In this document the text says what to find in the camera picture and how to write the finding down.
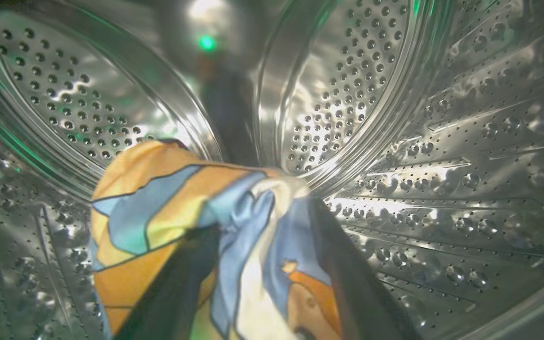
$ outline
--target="blue fabric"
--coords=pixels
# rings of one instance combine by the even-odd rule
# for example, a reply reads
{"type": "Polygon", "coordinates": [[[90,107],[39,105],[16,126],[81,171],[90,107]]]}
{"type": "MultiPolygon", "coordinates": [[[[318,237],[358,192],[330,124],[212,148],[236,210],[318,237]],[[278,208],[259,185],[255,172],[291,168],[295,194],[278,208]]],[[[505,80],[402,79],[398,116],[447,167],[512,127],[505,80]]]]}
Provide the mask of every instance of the blue fabric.
{"type": "Polygon", "coordinates": [[[108,231],[113,245],[131,254],[147,252],[148,223],[200,168],[187,166],[169,176],[149,181],[130,195],[93,202],[93,208],[108,217],[108,231]]]}
{"type": "Polygon", "coordinates": [[[317,258],[311,221],[309,214],[305,213],[308,205],[308,198],[295,199],[289,211],[280,218],[264,263],[263,286],[285,318],[291,286],[287,273],[282,269],[286,261],[296,262],[296,271],[331,286],[331,278],[320,267],[317,258]]]}
{"type": "Polygon", "coordinates": [[[250,172],[229,185],[224,191],[220,192],[207,202],[207,210],[199,219],[198,226],[210,226],[215,222],[221,226],[229,226],[230,213],[235,209],[236,202],[238,202],[245,193],[255,185],[255,183],[263,180],[265,177],[266,174],[263,172],[250,172]]]}
{"type": "Polygon", "coordinates": [[[240,300],[240,276],[255,243],[268,225],[274,207],[274,193],[266,191],[255,199],[250,192],[236,203],[229,224],[221,226],[220,277],[212,297],[212,319],[226,336],[236,320],[240,300]]]}
{"type": "Polygon", "coordinates": [[[91,267],[95,271],[101,271],[104,269],[104,265],[100,263],[100,260],[96,257],[98,253],[98,245],[95,243],[93,237],[89,237],[89,260],[91,261],[91,267]]]}

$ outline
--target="metal surface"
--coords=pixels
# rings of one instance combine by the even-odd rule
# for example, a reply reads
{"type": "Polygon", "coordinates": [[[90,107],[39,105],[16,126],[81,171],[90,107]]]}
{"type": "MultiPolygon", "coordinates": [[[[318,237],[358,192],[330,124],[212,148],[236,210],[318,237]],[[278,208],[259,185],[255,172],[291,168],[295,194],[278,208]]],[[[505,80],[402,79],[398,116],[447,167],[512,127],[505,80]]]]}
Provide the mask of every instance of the metal surface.
{"type": "Polygon", "coordinates": [[[148,136],[309,180],[425,338],[544,324],[544,0],[0,9],[0,338],[101,338],[86,199],[148,136]]]}

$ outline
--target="orange fabric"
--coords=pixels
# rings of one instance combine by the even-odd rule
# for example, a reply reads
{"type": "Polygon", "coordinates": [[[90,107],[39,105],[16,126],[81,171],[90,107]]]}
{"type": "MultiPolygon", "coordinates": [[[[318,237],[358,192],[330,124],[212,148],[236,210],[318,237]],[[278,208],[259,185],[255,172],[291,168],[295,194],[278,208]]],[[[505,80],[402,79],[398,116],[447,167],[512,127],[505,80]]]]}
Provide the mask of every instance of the orange fabric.
{"type": "Polygon", "coordinates": [[[247,173],[244,169],[224,166],[202,168],[195,173],[149,222],[147,235],[151,247],[172,241],[197,224],[203,203],[247,173]]]}
{"type": "Polygon", "coordinates": [[[135,192],[153,178],[172,174],[190,163],[200,164],[201,161],[197,155],[181,149],[177,144],[138,144],[131,152],[121,153],[106,168],[106,176],[102,177],[95,188],[92,200],[135,192]]]}
{"type": "Polygon", "coordinates": [[[91,234],[93,239],[97,240],[96,244],[98,245],[98,252],[95,257],[105,267],[127,261],[135,256],[120,250],[112,244],[111,236],[108,234],[108,217],[95,209],[91,209],[91,234]]]}
{"type": "Polygon", "coordinates": [[[177,245],[172,243],[93,274],[95,288],[104,306],[134,306],[177,245]]]}
{"type": "Polygon", "coordinates": [[[302,284],[308,288],[308,290],[315,296],[315,299],[319,304],[320,310],[322,311],[326,321],[337,332],[337,334],[341,334],[341,321],[339,320],[339,311],[337,310],[337,303],[335,302],[335,293],[333,292],[333,288],[307,274],[297,271],[289,274],[289,280],[302,284]]]}
{"type": "Polygon", "coordinates": [[[218,273],[217,270],[214,269],[207,275],[205,280],[201,282],[201,290],[198,293],[198,304],[197,306],[202,305],[211,297],[211,294],[213,293],[213,289],[215,288],[216,280],[218,279],[218,273]]]}
{"type": "Polygon", "coordinates": [[[108,326],[111,334],[117,334],[131,312],[130,308],[107,308],[108,326]]]}

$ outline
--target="cloth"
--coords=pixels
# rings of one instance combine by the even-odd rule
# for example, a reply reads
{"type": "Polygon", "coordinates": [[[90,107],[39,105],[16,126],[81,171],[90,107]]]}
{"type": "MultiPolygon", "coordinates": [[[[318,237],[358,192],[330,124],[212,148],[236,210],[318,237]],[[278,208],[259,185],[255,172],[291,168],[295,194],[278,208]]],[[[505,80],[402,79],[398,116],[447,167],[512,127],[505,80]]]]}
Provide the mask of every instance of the cloth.
{"type": "Polygon", "coordinates": [[[417,337],[303,180],[203,161],[175,140],[107,168],[91,254],[109,338],[417,337]]]}

